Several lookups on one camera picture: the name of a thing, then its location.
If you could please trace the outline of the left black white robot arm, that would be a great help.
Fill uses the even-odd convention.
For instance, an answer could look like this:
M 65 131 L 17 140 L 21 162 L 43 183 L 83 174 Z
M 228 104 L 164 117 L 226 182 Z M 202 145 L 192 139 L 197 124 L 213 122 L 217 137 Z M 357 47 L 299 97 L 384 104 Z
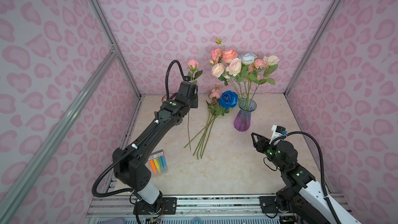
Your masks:
M 197 106 L 198 86 L 182 82 L 178 92 L 154 113 L 154 120 L 143 133 L 124 150 L 118 148 L 113 153 L 115 177 L 132 190 L 150 213 L 156 214 L 162 208 L 162 193 L 151 182 L 151 171 L 146 163 L 167 132 Z

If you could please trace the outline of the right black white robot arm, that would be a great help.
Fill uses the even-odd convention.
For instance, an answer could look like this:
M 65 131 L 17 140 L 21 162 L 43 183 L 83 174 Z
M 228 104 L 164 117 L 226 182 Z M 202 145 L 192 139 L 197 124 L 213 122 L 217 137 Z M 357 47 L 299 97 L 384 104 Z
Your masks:
M 359 221 L 328 193 L 325 184 L 323 155 L 319 156 L 320 180 L 298 162 L 298 152 L 287 138 L 298 132 L 286 132 L 276 126 L 272 139 L 251 133 L 257 152 L 281 173 L 285 187 L 276 193 L 277 213 L 296 214 L 308 224 L 357 224 Z

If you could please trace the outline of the red glass vase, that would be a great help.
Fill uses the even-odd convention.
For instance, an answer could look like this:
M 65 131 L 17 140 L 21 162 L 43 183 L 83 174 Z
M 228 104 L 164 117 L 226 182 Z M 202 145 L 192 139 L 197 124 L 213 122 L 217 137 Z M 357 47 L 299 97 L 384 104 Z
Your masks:
M 167 95 L 164 95 L 163 98 L 162 98 L 162 103 L 164 103 L 164 102 L 167 101 L 168 99 L 169 99 L 168 96 L 167 96 Z

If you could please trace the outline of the cream peach rose stem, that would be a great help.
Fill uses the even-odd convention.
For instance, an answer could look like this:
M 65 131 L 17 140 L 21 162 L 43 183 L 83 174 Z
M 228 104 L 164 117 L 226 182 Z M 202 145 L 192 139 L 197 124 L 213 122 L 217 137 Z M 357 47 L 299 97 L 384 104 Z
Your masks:
M 238 95 L 238 102 L 242 103 L 246 93 L 243 92 L 241 83 L 244 82 L 244 68 L 239 58 L 233 59 L 228 65 L 217 63 L 212 66 L 211 74 L 225 86 L 232 86 Z

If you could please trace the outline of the pale blue white rose stem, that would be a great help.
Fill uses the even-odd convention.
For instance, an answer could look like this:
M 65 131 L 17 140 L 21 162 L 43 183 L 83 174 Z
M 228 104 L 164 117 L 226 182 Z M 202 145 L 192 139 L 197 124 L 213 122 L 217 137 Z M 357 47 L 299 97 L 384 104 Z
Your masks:
M 239 56 L 239 59 L 241 61 L 241 72 L 238 77 L 238 82 L 239 92 L 242 101 L 249 98 L 252 84 L 250 75 L 255 71 L 254 63 L 257 58 L 258 55 L 252 52 Z

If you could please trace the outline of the single pink rose stem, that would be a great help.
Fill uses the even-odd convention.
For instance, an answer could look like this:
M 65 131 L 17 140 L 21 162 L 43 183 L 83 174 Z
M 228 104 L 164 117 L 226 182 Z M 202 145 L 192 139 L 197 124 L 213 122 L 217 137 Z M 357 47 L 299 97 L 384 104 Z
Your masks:
M 188 61 L 188 77 L 189 77 L 189 81 L 194 83 L 195 85 L 198 84 L 198 78 L 203 74 L 202 70 L 199 70 L 199 63 L 197 60 L 192 59 L 190 61 Z M 187 134 L 188 134 L 188 146 L 189 146 L 189 150 L 191 151 L 191 144 L 190 144 L 190 128 L 189 128 L 189 124 L 190 124 L 190 115 L 188 115 L 188 122 L 187 122 Z

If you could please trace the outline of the purple blue glass vase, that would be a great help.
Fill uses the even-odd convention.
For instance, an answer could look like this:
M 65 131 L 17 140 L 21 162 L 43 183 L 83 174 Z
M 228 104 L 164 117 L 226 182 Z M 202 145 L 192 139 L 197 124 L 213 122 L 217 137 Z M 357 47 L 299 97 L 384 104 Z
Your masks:
M 253 99 L 243 99 L 239 102 L 239 112 L 234 120 L 234 127 L 239 132 L 245 132 L 251 125 L 251 114 L 257 109 Z

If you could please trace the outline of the large pink spray rose stem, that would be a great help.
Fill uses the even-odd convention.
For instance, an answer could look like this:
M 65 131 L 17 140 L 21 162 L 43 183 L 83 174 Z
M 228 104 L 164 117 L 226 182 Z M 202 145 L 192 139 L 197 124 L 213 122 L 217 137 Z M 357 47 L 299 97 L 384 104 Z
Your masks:
M 211 74 L 218 79 L 226 79 L 224 75 L 226 67 L 233 59 L 238 58 L 238 54 L 235 49 L 228 49 L 219 37 L 216 38 L 215 43 L 218 47 L 214 48 L 210 53 Z

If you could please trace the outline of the large cream rose stem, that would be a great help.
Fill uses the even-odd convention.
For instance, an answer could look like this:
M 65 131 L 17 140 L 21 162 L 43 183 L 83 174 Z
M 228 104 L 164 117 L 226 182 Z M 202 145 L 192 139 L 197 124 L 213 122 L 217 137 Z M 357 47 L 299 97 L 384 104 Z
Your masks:
M 230 64 L 226 67 L 227 81 L 232 85 L 238 95 L 239 102 L 242 102 L 247 93 L 243 91 L 242 84 L 247 79 L 247 68 L 243 66 L 240 58 L 233 59 Z

